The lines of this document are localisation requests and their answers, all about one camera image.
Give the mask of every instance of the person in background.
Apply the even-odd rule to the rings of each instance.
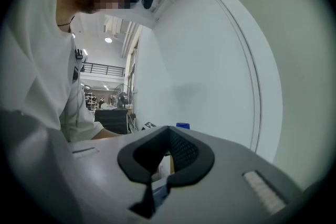
[[[94,109],[97,108],[97,97],[95,95],[93,95],[92,97],[92,102],[94,103]]]
[[[139,0],[14,0],[1,25],[0,109],[21,111],[68,142],[114,137],[86,108],[82,52],[70,23],[79,12],[130,8]]]
[[[104,99],[104,96],[102,96],[99,101],[99,108],[101,108],[101,105],[104,103],[105,103],[105,99]]]

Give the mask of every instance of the cable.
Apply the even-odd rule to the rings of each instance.
[[[136,125],[133,123],[132,118],[131,118],[130,115],[129,115],[129,117],[130,117],[130,120],[131,120],[131,122],[132,122],[132,125],[133,125],[134,129],[136,129],[136,131],[138,132],[138,128],[137,128]]]
[[[73,18],[74,18],[74,17],[73,17]],[[70,21],[68,24],[64,24],[64,25],[69,25],[69,24],[71,24],[73,18],[71,19],[71,21]],[[57,26],[64,26],[64,25],[57,25]]]

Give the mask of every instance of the gray device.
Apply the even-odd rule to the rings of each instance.
[[[62,223],[281,223],[304,196],[246,147],[200,132],[157,126],[69,144],[18,112],[1,120],[11,171]],[[151,175],[167,151],[175,173],[156,207]]]

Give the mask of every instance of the white pipe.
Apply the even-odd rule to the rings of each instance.
[[[124,43],[123,43],[123,45],[122,45],[122,49],[121,49],[121,55],[120,55],[121,57],[122,57],[122,52],[124,51],[124,47],[125,47],[125,45],[126,45],[126,39],[127,39],[127,37],[128,37],[128,33],[130,32],[131,24],[132,24],[132,22],[129,22],[129,23],[128,23],[128,27],[127,27],[126,35],[125,35],[125,38],[124,38]]]
[[[126,44],[124,57],[126,57],[126,55],[130,53],[130,49],[133,46],[133,43],[135,43],[134,41],[136,40],[136,38],[139,39],[139,32],[138,32],[139,28],[140,28],[140,25],[136,24],[134,29],[133,29],[133,35],[132,35],[132,37],[130,37],[130,41],[128,42],[128,44]]]
[[[131,26],[131,30],[130,30],[130,34],[128,35],[127,37],[127,41],[126,41],[126,46],[124,48],[124,51],[121,51],[121,57],[122,58],[125,58],[125,54],[127,52],[127,48],[129,47],[129,43],[131,41],[131,37],[133,36],[133,31],[134,31],[134,27],[136,26],[136,23],[132,23],[132,26]]]
[[[128,49],[128,54],[132,54],[134,52],[134,48],[140,40],[140,36],[141,36],[141,33],[142,33],[142,25],[139,25],[138,28],[136,29],[136,31],[134,31],[134,33],[135,34],[134,34],[134,37],[131,41],[131,46]]]

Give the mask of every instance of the blue object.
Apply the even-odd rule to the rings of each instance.
[[[190,124],[189,124],[189,123],[178,122],[178,123],[176,124],[176,127],[181,127],[181,128],[190,129]]]

